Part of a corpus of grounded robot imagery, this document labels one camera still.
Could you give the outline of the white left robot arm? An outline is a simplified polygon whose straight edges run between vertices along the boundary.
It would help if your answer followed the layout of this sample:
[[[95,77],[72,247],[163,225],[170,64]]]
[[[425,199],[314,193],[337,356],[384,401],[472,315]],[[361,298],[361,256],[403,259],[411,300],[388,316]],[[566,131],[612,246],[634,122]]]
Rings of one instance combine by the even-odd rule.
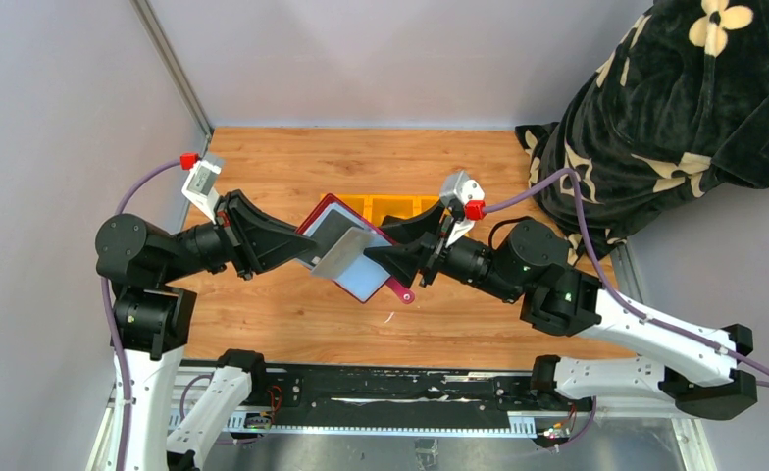
[[[226,194],[209,222],[170,234],[122,213],[99,229],[96,270],[103,279],[115,351],[120,421],[112,470],[199,470],[235,409],[269,392],[261,353],[229,349],[208,389],[175,429],[172,394],[197,295],[176,281],[233,267],[249,280],[316,247],[309,236],[259,210],[238,191]]]

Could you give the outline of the silver card out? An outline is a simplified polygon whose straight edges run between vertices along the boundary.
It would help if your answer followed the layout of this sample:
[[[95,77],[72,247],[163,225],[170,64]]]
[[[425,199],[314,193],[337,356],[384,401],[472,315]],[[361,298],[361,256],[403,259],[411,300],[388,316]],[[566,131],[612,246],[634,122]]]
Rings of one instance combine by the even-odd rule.
[[[363,255],[373,234],[360,229],[348,229],[311,270],[317,278],[336,280]]]

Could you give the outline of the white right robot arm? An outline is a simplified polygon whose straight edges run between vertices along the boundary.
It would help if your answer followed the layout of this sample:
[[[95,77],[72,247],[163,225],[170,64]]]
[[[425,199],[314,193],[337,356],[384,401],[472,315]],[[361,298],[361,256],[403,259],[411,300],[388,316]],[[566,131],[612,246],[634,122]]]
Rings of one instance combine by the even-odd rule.
[[[430,285],[445,275],[505,303],[521,319],[557,337],[620,345],[622,359],[582,360],[542,355],[529,396],[541,409],[592,397],[646,398],[691,416],[726,421],[758,400],[753,375],[740,361],[753,349],[751,330],[712,329],[675,319],[607,288],[567,261],[569,245],[545,224],[517,218],[498,247],[463,236],[448,242],[452,219],[435,207],[408,220],[388,219],[391,246],[365,254],[404,285]]]

